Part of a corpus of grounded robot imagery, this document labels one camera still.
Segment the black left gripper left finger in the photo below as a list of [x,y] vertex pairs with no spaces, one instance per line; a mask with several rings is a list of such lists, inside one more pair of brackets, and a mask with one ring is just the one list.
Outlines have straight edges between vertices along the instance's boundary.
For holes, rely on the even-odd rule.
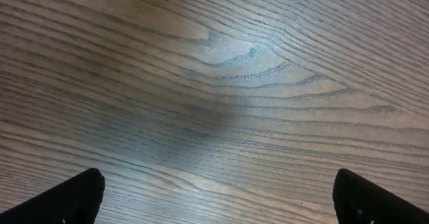
[[1,213],[1,224],[94,224],[105,178],[89,168],[38,196]]

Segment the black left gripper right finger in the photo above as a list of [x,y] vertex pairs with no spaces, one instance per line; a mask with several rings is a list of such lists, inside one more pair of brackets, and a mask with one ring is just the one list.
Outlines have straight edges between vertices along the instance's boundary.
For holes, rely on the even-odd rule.
[[332,199],[339,224],[428,224],[428,212],[341,168]]

